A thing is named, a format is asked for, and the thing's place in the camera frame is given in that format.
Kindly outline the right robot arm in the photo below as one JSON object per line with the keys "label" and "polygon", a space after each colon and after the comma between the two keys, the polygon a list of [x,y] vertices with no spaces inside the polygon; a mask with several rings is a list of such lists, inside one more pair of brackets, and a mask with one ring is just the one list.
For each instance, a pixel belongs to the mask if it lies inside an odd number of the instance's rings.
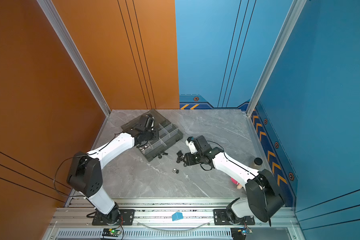
{"label": "right robot arm", "polygon": [[227,174],[243,187],[245,198],[237,198],[226,207],[227,219],[234,225],[254,216],[263,223],[272,224],[271,218],[285,205],[285,197],[272,172],[246,166],[229,156],[223,147],[213,148],[204,136],[188,137],[190,152],[183,161],[186,166],[208,165],[211,170]]}

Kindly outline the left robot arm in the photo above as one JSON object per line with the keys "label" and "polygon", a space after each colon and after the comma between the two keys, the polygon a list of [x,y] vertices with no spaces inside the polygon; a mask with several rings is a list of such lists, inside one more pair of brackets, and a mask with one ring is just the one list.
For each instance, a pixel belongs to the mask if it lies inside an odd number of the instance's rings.
{"label": "left robot arm", "polygon": [[111,199],[103,187],[103,168],[123,152],[149,142],[158,136],[155,117],[152,114],[141,115],[137,123],[103,146],[87,153],[74,155],[67,176],[67,183],[81,193],[94,207],[95,214],[102,217],[108,225],[114,225],[120,218],[118,204]]}

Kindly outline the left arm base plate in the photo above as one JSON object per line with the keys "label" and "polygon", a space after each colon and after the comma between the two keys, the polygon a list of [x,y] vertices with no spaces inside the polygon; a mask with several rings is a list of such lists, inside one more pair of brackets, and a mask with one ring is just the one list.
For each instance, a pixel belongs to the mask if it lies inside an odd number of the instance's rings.
{"label": "left arm base plate", "polygon": [[118,210],[114,219],[111,217],[105,217],[98,211],[88,214],[88,217],[93,217],[93,226],[131,226],[134,221],[135,210]]}

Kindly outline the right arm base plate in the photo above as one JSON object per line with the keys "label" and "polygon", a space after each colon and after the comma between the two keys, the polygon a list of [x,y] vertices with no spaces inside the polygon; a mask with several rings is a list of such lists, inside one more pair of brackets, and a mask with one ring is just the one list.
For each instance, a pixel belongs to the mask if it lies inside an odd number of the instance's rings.
{"label": "right arm base plate", "polygon": [[227,209],[214,209],[214,223],[216,226],[222,225],[255,225],[253,216],[237,217],[233,211]]}

